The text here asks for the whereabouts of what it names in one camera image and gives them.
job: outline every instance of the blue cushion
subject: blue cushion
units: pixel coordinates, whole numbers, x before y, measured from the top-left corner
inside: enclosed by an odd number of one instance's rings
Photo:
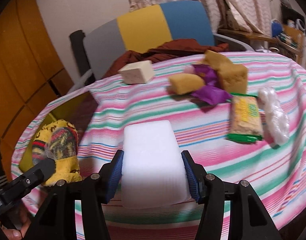
[[[200,45],[214,46],[212,29],[202,3],[175,1],[160,4],[172,39],[196,39]]]

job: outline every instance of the white sponge block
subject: white sponge block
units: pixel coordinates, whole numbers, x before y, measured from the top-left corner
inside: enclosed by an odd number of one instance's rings
[[[124,129],[122,206],[161,207],[191,198],[181,151],[169,121]]]
[[[125,84],[146,84],[154,76],[150,60],[129,63],[118,72],[122,75]]]

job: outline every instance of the wooden cabinet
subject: wooden cabinet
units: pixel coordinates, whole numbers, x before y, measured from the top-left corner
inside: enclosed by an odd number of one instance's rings
[[[14,148],[20,136],[25,128],[35,118],[35,114],[27,106],[23,106],[18,115],[14,118],[12,125],[10,125],[6,134],[4,135],[4,141]]]
[[[35,0],[16,0],[19,20],[32,54],[48,80],[63,69],[48,37]]]
[[[0,15],[0,59],[24,101],[45,83],[22,31],[16,0],[11,0]]]
[[[24,102],[0,60],[0,137]]]
[[[69,74],[65,69],[57,73],[51,79],[51,81],[53,82],[61,96],[65,95],[74,85],[73,81],[71,80]]]
[[[11,0],[0,15],[0,150],[9,179],[14,147],[25,128],[72,85],[36,1]]]

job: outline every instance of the brown jacket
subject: brown jacket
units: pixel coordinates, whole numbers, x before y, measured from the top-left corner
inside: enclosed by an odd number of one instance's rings
[[[172,58],[203,54],[206,50],[215,52],[228,51],[228,44],[223,43],[218,46],[201,46],[194,39],[178,39],[166,42],[156,49],[149,49],[145,53],[129,50],[113,62],[103,78],[116,75],[118,71],[128,63],[143,60],[151,60],[152,63],[157,63]]]

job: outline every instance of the purple wrapper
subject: purple wrapper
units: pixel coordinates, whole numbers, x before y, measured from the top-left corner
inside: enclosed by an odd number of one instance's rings
[[[225,103],[227,99],[231,99],[233,97],[225,90],[210,85],[201,87],[200,89],[192,92],[191,95],[205,101],[211,106]]]
[[[195,69],[195,74],[203,78],[206,85],[210,85],[213,87],[220,87],[217,73],[214,69],[212,69],[209,65],[193,65]]]

